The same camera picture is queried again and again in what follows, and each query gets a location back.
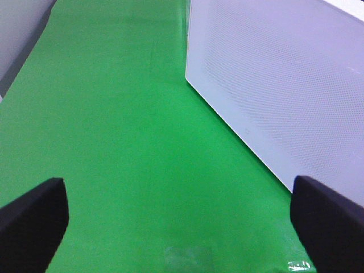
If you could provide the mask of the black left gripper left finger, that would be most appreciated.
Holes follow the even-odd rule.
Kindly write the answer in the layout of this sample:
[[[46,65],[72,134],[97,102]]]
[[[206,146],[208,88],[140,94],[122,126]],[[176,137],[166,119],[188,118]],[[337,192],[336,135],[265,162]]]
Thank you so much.
[[[50,178],[2,207],[1,272],[46,272],[68,224],[62,178]]]

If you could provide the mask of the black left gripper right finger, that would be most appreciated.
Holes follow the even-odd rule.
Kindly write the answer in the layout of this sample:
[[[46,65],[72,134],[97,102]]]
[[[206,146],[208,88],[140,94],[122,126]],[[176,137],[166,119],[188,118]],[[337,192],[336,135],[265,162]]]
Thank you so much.
[[[317,272],[363,272],[362,206],[309,176],[296,176],[289,214]]]

